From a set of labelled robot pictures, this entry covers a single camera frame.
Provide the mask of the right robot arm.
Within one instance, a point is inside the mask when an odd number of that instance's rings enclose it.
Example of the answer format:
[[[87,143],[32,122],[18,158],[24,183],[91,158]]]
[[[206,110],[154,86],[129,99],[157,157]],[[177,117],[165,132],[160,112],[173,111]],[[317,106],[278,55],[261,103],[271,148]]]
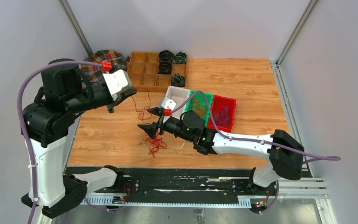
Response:
[[[150,112],[159,115],[158,121],[138,125],[150,138],[168,132],[191,142],[204,155],[240,154],[266,160],[263,166],[253,168],[249,176],[248,189],[255,195],[280,178],[301,179],[304,147],[284,130],[276,129],[267,135],[241,135],[205,127],[204,119],[194,111],[179,118],[166,116],[157,107]]]

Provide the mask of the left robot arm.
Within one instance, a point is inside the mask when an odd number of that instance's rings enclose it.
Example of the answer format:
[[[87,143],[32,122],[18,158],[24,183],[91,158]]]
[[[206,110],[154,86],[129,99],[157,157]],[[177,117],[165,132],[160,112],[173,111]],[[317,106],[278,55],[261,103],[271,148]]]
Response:
[[[82,203],[87,194],[124,188],[121,169],[106,165],[86,174],[65,174],[64,157],[69,128],[82,113],[106,106],[108,112],[136,94],[129,75],[114,70],[110,62],[90,63],[102,72],[102,82],[92,84],[81,71],[82,61],[62,58],[33,72],[17,97],[21,133],[29,156],[30,191],[22,203],[42,214],[58,217]]]

